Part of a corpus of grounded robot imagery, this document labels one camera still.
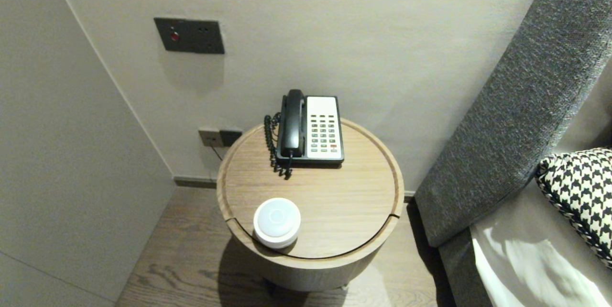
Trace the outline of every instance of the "wall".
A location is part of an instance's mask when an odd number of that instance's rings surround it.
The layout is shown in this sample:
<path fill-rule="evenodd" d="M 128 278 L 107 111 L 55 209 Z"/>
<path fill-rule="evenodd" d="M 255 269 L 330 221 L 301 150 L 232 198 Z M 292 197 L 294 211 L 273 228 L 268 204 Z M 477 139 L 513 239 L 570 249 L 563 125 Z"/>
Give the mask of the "wall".
<path fill-rule="evenodd" d="M 68 0 L 175 175 L 214 178 L 197 128 L 334 94 L 415 190 L 532 0 Z M 225 56 L 166 52 L 153 17 L 219 20 Z"/>
<path fill-rule="evenodd" d="M 112 306 L 170 171 L 66 0 L 0 9 L 0 305 Z"/>

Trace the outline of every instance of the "houndstooth pillow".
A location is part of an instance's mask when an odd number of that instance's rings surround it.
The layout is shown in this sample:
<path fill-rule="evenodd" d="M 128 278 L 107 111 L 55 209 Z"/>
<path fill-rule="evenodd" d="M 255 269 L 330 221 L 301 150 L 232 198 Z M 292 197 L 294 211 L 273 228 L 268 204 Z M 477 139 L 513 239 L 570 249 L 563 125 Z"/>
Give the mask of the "houndstooth pillow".
<path fill-rule="evenodd" d="M 549 156 L 540 163 L 536 180 L 549 202 L 612 269 L 612 149 Z"/>

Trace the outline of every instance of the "white round device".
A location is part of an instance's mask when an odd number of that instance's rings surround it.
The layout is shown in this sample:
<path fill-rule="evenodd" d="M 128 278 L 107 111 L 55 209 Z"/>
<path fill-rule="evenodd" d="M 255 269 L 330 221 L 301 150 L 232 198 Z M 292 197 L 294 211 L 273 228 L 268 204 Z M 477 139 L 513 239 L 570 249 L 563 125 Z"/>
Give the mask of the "white round device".
<path fill-rule="evenodd" d="M 270 198 L 255 211 L 255 235 L 269 248 L 283 248 L 297 239 L 302 216 L 295 203 L 286 198 Z"/>

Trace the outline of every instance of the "round side table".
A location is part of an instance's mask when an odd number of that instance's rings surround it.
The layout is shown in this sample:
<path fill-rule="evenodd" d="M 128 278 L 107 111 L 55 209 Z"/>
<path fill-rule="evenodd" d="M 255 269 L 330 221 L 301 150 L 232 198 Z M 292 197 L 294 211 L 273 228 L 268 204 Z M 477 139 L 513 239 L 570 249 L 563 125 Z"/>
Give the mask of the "round side table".
<path fill-rule="evenodd" d="M 372 133 L 341 119 L 345 161 L 340 168 L 293 168 L 289 180 L 270 166 L 263 126 L 229 149 L 217 198 L 230 231 L 246 248 L 245 265 L 276 285 L 300 291 L 346 285 L 372 261 L 404 205 L 402 172 Z M 293 201 L 302 224 L 293 245 L 272 250 L 254 237 L 253 215 L 273 197 Z"/>

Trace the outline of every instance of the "landline phone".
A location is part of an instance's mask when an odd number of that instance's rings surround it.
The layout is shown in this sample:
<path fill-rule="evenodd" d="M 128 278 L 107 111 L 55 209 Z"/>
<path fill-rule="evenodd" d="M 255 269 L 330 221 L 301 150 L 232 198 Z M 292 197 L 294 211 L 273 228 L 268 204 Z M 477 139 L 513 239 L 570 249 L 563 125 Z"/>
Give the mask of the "landline phone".
<path fill-rule="evenodd" d="M 291 176 L 291 165 L 339 167 L 344 161 L 335 96 L 304 96 L 292 89 L 283 96 L 281 111 L 264 118 L 264 128 L 271 166 L 285 179 Z"/>

